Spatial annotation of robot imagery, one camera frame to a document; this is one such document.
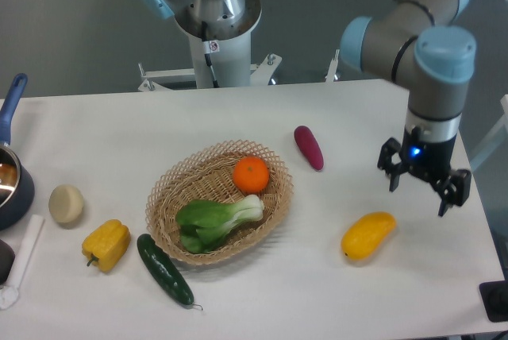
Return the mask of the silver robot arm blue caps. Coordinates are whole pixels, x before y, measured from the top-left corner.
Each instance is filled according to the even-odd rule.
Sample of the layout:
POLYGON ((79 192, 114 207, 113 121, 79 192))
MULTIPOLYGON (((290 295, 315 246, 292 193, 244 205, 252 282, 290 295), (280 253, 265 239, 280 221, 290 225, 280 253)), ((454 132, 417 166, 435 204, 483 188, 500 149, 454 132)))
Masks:
MULTIPOLYGON (((187 35, 198 87, 252 85, 250 35, 260 20, 260 0, 142 2, 157 17, 174 18, 187 35)), ((339 58, 408 90, 403 139, 383 145, 378 166, 391 189, 404 173, 430 184, 444 214, 463 205, 471 187, 471 173, 450 164, 475 66, 475 38, 453 24, 469 0, 395 2, 382 20, 352 20, 339 58)))

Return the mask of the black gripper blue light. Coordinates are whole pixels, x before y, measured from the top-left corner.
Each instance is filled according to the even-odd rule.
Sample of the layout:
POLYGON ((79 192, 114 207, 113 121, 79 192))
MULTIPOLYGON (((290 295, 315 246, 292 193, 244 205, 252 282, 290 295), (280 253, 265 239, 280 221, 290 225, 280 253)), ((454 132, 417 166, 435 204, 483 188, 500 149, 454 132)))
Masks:
POLYGON ((443 142, 423 141, 420 128, 404 132, 402 145, 393 137, 381 147, 377 168, 389 179, 389 191, 398 188, 400 175, 412 176, 431 184, 440 196, 438 216, 443 217, 449 208, 462 207, 471 190, 472 173, 468 169, 451 169, 450 161, 456 137, 443 142), (400 161, 393 162, 399 155, 400 161))

